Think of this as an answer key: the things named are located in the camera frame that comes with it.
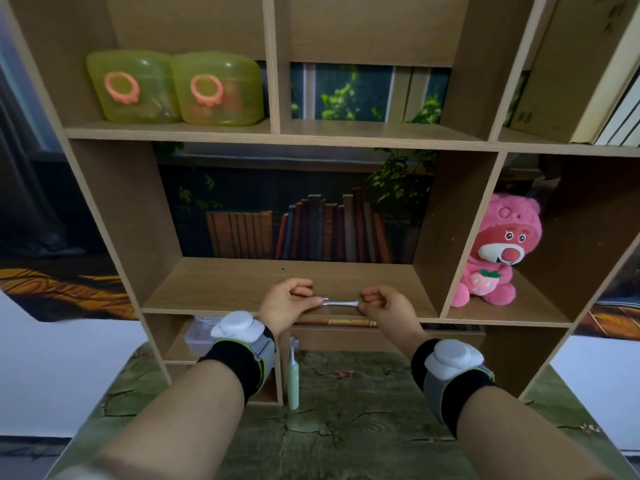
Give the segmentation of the person's right hand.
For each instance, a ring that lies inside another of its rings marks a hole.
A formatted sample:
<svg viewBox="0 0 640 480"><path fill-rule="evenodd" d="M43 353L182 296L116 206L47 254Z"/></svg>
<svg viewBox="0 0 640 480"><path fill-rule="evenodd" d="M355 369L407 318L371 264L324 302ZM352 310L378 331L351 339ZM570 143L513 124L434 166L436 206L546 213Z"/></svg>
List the person's right hand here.
<svg viewBox="0 0 640 480"><path fill-rule="evenodd" d="M383 301L383 317L372 321L406 357L411 358L417 348L429 339L411 302L399 291L388 285L373 285L365 288L361 296L361 301Z"/></svg>

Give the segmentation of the person's left hand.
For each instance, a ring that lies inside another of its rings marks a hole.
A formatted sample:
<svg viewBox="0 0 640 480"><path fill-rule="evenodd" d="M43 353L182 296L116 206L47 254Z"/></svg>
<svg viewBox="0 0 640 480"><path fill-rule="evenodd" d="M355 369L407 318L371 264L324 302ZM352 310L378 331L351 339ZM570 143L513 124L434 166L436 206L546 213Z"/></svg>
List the person's left hand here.
<svg viewBox="0 0 640 480"><path fill-rule="evenodd" d="M263 298L257 319L278 337L306 312L294 310L294 295L316 296L313 285L308 278L288 278L276 283Z"/></svg>

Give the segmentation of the person's right forearm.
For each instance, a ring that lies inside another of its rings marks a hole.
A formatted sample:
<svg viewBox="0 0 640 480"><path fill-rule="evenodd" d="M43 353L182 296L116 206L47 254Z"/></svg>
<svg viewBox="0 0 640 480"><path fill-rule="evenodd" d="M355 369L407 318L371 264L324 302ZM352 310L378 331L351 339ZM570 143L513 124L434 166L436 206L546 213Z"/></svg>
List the person's right forearm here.
<svg viewBox="0 0 640 480"><path fill-rule="evenodd" d="M616 480L579 444L498 387L473 393L460 412L457 437L481 480Z"/></svg>

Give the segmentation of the person's left forearm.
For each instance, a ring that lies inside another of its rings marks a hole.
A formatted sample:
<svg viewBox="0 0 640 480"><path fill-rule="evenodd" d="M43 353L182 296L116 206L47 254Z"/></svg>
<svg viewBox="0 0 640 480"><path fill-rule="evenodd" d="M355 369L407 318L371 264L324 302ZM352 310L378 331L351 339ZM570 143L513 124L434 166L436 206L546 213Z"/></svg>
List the person's left forearm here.
<svg viewBox="0 0 640 480"><path fill-rule="evenodd" d="M51 480L214 480L244 399L242 384L228 366L197 363L94 459Z"/></svg>

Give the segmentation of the colourful flat book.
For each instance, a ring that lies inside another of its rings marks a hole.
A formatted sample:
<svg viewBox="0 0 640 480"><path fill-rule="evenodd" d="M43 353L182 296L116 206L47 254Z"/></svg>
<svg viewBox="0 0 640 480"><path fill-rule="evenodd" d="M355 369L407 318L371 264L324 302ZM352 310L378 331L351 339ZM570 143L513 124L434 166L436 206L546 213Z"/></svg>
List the colourful flat book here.
<svg viewBox="0 0 640 480"><path fill-rule="evenodd" d="M376 328L377 323L366 319L300 319L296 326L328 326L328 327L351 327L351 328Z"/></svg>

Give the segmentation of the wooden shelf unit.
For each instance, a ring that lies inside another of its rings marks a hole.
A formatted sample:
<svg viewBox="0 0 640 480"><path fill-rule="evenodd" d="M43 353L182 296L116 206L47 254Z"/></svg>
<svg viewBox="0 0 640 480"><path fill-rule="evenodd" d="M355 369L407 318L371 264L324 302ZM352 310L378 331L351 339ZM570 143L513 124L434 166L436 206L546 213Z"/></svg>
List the wooden shelf unit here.
<svg viewBox="0 0 640 480"><path fill-rule="evenodd" d="M314 290L350 299L379 282L404 293L421 322L487 325L470 334L502 386L523 398L576 331L599 293L640 243L640 150L542 143L518 136L501 141L500 117L547 14L548 0L0 0L21 60L61 139L167 379L195 362L178 346L190 315L256 312L274 282L303 275ZM404 123L293 120L290 69L298 55L342 62L372 48L364 62L458 35L453 108L444 127ZM123 126L98 119L84 67L90 49L208 48L212 42L243 55L266 56L271 119L245 128L184 123ZM153 141L338 147L398 146L440 151L435 196L411 265L349 264L231 258L191 258L180 250ZM549 244L515 283L523 294L501 310L472 303L451 309L454 281L470 254L481 213L500 166L516 150L558 150L574 160L552 197Z"/></svg>

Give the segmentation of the white tracker black left wristband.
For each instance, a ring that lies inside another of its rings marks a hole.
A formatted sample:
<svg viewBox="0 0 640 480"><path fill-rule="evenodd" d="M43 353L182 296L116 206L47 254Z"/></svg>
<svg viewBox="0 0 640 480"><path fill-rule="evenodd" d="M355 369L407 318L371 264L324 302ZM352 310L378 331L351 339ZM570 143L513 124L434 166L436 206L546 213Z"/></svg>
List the white tracker black left wristband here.
<svg viewBox="0 0 640 480"><path fill-rule="evenodd" d="M270 329L247 311L225 315L211 331L213 344L198 359L220 362L239 380L244 403L260 392L275 365L275 337Z"/></svg>

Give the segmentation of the white tracker black wristband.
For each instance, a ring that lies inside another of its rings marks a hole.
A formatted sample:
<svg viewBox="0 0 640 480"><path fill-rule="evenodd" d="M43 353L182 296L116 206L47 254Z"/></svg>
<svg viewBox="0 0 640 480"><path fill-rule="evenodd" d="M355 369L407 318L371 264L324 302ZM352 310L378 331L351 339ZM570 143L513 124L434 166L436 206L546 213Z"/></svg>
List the white tracker black wristband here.
<svg viewBox="0 0 640 480"><path fill-rule="evenodd" d="M213 344L198 359L220 362L239 380L244 403L260 392L275 365L275 337L270 329L247 311L225 315L211 331Z"/></svg>
<svg viewBox="0 0 640 480"><path fill-rule="evenodd" d="M457 339L428 339L410 361L412 377L430 412L454 438L469 398L484 387L495 386L495 376L484 366L484 356Z"/></svg>

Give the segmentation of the printed backdrop poster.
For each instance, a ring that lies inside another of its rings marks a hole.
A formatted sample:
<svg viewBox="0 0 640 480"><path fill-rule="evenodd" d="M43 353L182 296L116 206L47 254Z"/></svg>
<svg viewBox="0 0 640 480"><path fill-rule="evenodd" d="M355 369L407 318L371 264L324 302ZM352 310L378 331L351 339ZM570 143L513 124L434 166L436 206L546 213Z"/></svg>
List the printed backdrop poster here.
<svg viewBox="0 0 640 480"><path fill-rule="evenodd" d="M533 136L510 128L534 60L556 9L548 0L532 47L500 117L501 141ZM11 40L5 15L0 22ZM453 108L453 65L458 35L409 48L409 61L387 55L364 62L372 48L342 62L298 55L289 76L295 121L404 123L444 127ZM18 62L21 60L17 44ZM245 128L271 119L266 56L261 48L243 55L212 42L208 48L90 49L84 67L98 119L123 126ZM35 89L26 69L26 81ZM24 148L17 123L0 100L0 291L42 322L73 319L137 321L105 240L100 234L61 139L44 110L62 154L41 159ZM542 143L560 143L540 138ZM640 150L629 146L596 148ZM299 260L349 264L411 265L417 256L429 201L435 196L440 151L398 146L338 147L274 144L151 142L177 232L180 250L191 258ZM515 283L549 244L550 202L574 162L558 150L516 150L500 166L490 192L525 196L540 205L542 237L513 266ZM473 296L472 303L485 304Z"/></svg>

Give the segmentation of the white tracker black right wristband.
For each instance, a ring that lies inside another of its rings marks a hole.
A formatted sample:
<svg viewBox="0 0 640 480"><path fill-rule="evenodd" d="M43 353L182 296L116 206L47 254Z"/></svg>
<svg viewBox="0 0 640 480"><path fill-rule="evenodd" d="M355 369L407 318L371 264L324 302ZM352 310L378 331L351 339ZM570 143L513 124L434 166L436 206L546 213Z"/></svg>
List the white tracker black right wristband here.
<svg viewBox="0 0 640 480"><path fill-rule="evenodd" d="M484 366L484 356L457 339L428 339L410 361L412 377L430 412L454 438L469 398L484 387L495 386L495 376Z"/></svg>

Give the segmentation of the clear plastic box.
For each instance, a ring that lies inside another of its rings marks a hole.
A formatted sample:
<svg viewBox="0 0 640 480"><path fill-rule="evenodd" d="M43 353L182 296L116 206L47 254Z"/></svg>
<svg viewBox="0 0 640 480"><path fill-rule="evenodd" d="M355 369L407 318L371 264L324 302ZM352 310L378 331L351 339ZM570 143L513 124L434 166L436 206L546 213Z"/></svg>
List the clear plastic box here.
<svg viewBox="0 0 640 480"><path fill-rule="evenodd" d="M222 317L204 317L197 315L193 317L191 324L184 334L184 341L192 355L199 358L210 350L214 342L211 331L221 320Z"/></svg>

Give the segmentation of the pink plush bear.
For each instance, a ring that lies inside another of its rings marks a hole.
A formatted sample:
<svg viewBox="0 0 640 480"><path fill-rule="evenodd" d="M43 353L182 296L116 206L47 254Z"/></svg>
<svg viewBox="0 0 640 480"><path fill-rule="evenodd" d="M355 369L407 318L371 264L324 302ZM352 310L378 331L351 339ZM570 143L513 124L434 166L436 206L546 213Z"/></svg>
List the pink plush bear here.
<svg viewBox="0 0 640 480"><path fill-rule="evenodd" d="M503 193L491 195L451 306L476 296L494 306L516 298L513 266L532 252L542 237L540 205L533 199Z"/></svg>

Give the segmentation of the large beige book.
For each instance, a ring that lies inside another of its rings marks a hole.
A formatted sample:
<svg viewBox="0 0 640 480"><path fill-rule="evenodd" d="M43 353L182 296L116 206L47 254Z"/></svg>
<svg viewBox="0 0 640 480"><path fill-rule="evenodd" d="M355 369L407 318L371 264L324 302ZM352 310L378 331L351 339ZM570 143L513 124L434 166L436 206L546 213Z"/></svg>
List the large beige book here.
<svg viewBox="0 0 640 480"><path fill-rule="evenodd" d="M510 128L571 143L620 41L640 41L640 0L558 0Z"/></svg>

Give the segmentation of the cream spine book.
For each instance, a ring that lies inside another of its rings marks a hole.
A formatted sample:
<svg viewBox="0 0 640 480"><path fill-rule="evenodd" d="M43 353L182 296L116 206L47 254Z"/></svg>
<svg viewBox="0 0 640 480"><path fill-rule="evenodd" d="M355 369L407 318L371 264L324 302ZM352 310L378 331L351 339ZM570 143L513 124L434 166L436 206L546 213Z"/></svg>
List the cream spine book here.
<svg viewBox="0 0 640 480"><path fill-rule="evenodd" d="M640 63L640 41L636 38L620 41L609 65L596 84L571 143L593 143Z"/></svg>

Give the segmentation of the white striped books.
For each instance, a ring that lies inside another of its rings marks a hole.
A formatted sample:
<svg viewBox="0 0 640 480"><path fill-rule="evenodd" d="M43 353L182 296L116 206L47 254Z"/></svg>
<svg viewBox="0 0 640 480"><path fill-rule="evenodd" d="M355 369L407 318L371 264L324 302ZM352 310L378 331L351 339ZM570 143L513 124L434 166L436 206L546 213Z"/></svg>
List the white striped books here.
<svg viewBox="0 0 640 480"><path fill-rule="evenodd" d="M626 88L618 105L596 138L596 146L623 146L640 123L640 70Z"/></svg>

